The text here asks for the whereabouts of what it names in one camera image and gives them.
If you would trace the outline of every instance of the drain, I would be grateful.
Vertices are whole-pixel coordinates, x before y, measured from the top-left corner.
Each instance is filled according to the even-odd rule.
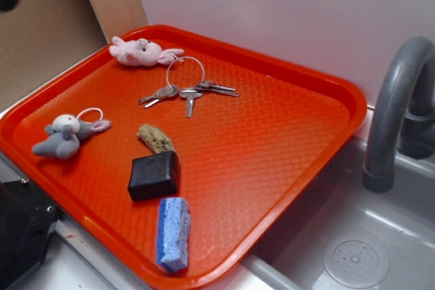
[[[338,283],[353,289],[377,285],[389,270],[385,248],[374,238],[361,234],[342,234],[325,248],[324,265]]]

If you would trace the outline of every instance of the key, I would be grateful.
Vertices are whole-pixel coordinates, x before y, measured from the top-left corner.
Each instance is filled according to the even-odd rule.
[[[215,93],[219,93],[219,94],[224,94],[224,95],[231,95],[231,96],[240,96],[239,93],[236,93],[235,91],[228,91],[228,90],[219,90],[217,88],[202,88],[200,86],[198,86],[199,84],[197,84],[194,89],[200,92],[215,92]]]
[[[196,98],[200,98],[203,93],[195,90],[194,88],[184,88],[180,91],[179,95],[186,98],[186,116],[187,118],[192,117],[193,106]]]
[[[173,96],[177,95],[179,92],[179,88],[176,85],[171,86],[165,86],[163,88],[158,89],[153,95],[146,96],[145,98],[139,99],[139,104],[142,105],[146,102],[148,102],[147,105],[144,106],[144,108],[149,108],[152,105],[155,105],[157,102],[164,100],[166,98],[172,98]]]
[[[196,85],[199,88],[213,88],[217,90],[231,91],[236,92],[235,88],[231,88],[229,86],[216,84],[214,81],[202,81]]]

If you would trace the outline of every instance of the orange tray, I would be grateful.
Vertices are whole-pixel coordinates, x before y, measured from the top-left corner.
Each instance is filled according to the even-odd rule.
[[[202,287],[228,273],[344,145],[365,118],[366,100],[343,79],[169,26],[124,36],[139,38],[183,48],[204,64],[206,79],[234,86],[240,97],[206,93],[190,119],[179,96],[144,109],[137,100],[166,85],[167,67],[127,67],[105,47],[8,111],[0,148],[151,287]],[[193,60],[170,72],[180,88],[200,79]],[[89,107],[112,121],[108,131],[69,160],[31,153],[56,116]],[[127,192],[132,160],[152,154],[136,137],[142,124],[172,139],[178,196],[190,205],[189,266],[174,274],[155,263],[160,198],[133,202]]]

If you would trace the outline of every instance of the metal ring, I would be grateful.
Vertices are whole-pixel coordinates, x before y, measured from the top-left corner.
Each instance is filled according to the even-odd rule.
[[[171,64],[168,66],[168,69],[166,70],[166,83],[168,83],[168,86],[173,89],[171,83],[169,82],[169,71],[171,70],[172,65],[177,62],[177,61],[183,61],[183,59],[193,59],[195,60],[198,65],[201,67],[201,70],[203,71],[203,78],[201,81],[204,81],[205,79],[205,69],[203,64],[201,63],[201,61],[199,61],[198,59],[196,59],[195,57],[189,57],[189,56],[184,56],[184,57],[177,57],[176,60],[174,60],[173,62],[171,62]]]

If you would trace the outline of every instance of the stainless steel sink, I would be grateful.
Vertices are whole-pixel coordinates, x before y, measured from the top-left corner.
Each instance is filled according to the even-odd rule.
[[[362,185],[353,138],[243,264],[282,289],[435,289],[435,172],[398,154],[392,190]]]

